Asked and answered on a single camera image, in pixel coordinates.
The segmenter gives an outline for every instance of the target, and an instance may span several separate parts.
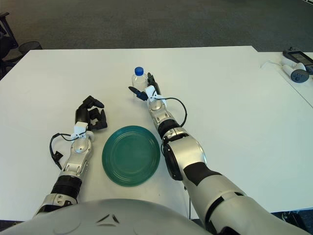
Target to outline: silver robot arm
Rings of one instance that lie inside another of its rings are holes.
[[[104,110],[101,113],[97,108],[88,111],[93,106],[104,108],[104,105],[99,100],[88,96],[76,110],[74,133],[69,138],[69,140],[72,140],[70,156],[61,169],[51,193],[45,197],[35,216],[77,204],[80,186],[85,178],[89,160],[93,152],[92,141],[94,140],[94,135],[91,130],[99,130],[107,127]],[[93,125],[90,120],[94,119],[98,121]],[[54,154],[51,144],[52,140],[60,135],[63,136],[65,134],[57,133],[52,137],[50,142],[51,156],[59,168],[61,168],[59,159],[62,157],[62,154],[59,152]]]
[[[228,178],[210,170],[201,145],[178,125],[159,89],[156,92],[151,85],[146,94],[168,171],[174,180],[183,182],[208,231],[221,235],[308,234],[270,214]]]

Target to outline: small table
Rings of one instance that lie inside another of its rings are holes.
[[[75,110],[88,95],[105,104],[108,128],[94,132],[78,201],[140,199],[188,216],[188,194],[163,156],[155,174],[133,188],[113,183],[102,168],[103,146],[123,126],[143,126],[160,143],[147,105],[128,90],[137,66],[154,75],[165,97],[184,102],[185,128],[210,169],[269,212],[313,206],[313,109],[276,71],[260,69],[253,47],[34,50],[0,82],[0,219],[31,219],[51,192],[60,170],[49,141],[73,132]],[[168,109],[182,122],[178,102],[169,100]],[[63,164],[70,143],[59,138],[53,148]]]

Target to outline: green plate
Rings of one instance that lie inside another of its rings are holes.
[[[115,131],[102,152],[102,165],[115,183],[132,187],[148,180],[160,161],[155,136],[140,126],[125,126]]]

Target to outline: gray carpet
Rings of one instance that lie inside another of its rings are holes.
[[[252,45],[313,51],[302,0],[1,0],[17,41],[45,49]]]

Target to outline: black device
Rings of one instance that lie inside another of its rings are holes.
[[[304,54],[302,51],[298,50],[297,48],[290,47],[289,49],[283,51],[283,56],[296,63],[302,63],[305,66],[307,72],[310,75],[313,75],[313,59]]]

